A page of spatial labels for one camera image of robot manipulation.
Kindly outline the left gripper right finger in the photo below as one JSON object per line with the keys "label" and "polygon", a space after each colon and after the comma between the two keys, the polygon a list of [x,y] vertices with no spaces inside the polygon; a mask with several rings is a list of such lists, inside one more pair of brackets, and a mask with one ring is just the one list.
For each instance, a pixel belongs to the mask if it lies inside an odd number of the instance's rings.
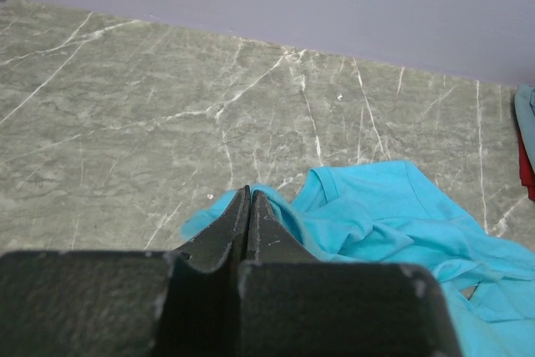
{"label": "left gripper right finger", "polygon": [[446,301],[423,267],[326,263],[256,191],[238,276],[242,356],[459,356]]}

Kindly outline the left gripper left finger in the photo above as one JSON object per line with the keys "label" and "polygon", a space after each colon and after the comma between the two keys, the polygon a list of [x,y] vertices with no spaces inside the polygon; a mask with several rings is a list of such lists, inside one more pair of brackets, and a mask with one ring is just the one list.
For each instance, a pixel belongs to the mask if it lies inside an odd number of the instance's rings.
{"label": "left gripper left finger", "polygon": [[213,355],[230,350],[250,215],[239,190],[171,251],[18,251],[1,258],[4,356]]}

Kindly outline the turquoise t shirt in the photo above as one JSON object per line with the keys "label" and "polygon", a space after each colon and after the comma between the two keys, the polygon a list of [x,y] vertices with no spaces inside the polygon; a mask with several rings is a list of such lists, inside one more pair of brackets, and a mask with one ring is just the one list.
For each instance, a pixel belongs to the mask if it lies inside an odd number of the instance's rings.
{"label": "turquoise t shirt", "polygon": [[[250,215],[236,266],[233,354],[240,355],[238,276],[247,258],[253,196],[260,191],[283,227],[321,262],[425,268],[441,287],[459,356],[533,355],[533,252],[487,235],[414,164],[315,168],[292,201],[269,186],[243,188],[250,191]],[[239,190],[225,193],[184,223],[184,243],[219,218]]]}

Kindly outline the folded red t shirt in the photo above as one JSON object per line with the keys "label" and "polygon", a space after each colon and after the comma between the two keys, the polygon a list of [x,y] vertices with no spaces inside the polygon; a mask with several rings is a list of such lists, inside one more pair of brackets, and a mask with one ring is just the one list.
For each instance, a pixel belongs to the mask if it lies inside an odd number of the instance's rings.
{"label": "folded red t shirt", "polygon": [[527,198],[530,201],[535,201],[534,171],[529,161],[521,133],[517,134],[517,138],[520,182],[527,190]]}

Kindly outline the folded grey blue t shirt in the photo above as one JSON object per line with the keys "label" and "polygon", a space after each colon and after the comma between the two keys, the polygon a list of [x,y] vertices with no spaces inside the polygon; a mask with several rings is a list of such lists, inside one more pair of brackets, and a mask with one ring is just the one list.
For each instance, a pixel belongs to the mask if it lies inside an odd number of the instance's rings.
{"label": "folded grey blue t shirt", "polygon": [[514,104],[523,144],[529,158],[534,159],[534,88],[525,84],[519,85],[515,94]]}

